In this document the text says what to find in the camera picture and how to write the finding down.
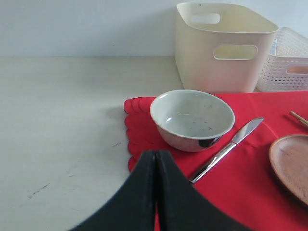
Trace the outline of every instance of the red placemat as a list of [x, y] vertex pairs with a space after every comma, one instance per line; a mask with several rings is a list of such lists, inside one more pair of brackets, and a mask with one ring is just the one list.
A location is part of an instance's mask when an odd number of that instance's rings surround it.
[[220, 163], [194, 184], [195, 188], [220, 210], [257, 231], [306, 231], [308, 209], [277, 181], [268, 151], [278, 137], [307, 134], [289, 115], [295, 111], [308, 118], [308, 91], [277, 93], [217, 94], [234, 110], [233, 129], [213, 147], [199, 153], [186, 153], [170, 147], [160, 137], [150, 116], [154, 97], [126, 100], [125, 124], [129, 138], [128, 162], [131, 171], [144, 150], [167, 149], [185, 176], [189, 176], [227, 144], [249, 120], [263, 116], [259, 127], [235, 147]]

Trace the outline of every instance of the cream plastic basket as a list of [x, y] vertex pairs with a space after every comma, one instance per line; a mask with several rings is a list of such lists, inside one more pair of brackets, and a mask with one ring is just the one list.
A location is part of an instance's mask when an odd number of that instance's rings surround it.
[[308, 38], [282, 27], [276, 54], [269, 54], [257, 82], [259, 91], [308, 90]]
[[183, 87], [253, 92], [278, 29], [244, 6], [178, 4], [175, 60]]

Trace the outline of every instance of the knife handle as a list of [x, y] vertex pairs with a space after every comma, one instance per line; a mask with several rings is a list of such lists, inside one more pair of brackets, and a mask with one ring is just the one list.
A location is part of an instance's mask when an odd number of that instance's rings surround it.
[[231, 151], [236, 146], [236, 143], [228, 143], [222, 150], [220, 150], [215, 156], [213, 156], [209, 161], [207, 161], [201, 168], [193, 174], [189, 181], [195, 184], [205, 173], [207, 173], [215, 164], [218, 163], [229, 151]]

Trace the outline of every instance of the white ceramic bowl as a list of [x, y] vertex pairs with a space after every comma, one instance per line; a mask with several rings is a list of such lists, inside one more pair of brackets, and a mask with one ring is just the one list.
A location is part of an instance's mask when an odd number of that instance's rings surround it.
[[150, 112], [164, 141], [186, 152], [211, 147], [235, 122], [229, 105], [197, 90], [172, 90], [161, 94], [152, 102]]

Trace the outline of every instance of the brown plate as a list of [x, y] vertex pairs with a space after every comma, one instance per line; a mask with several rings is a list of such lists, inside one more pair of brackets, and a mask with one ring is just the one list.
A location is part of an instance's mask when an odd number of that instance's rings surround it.
[[269, 160], [280, 181], [308, 205], [308, 135], [277, 139], [269, 149]]

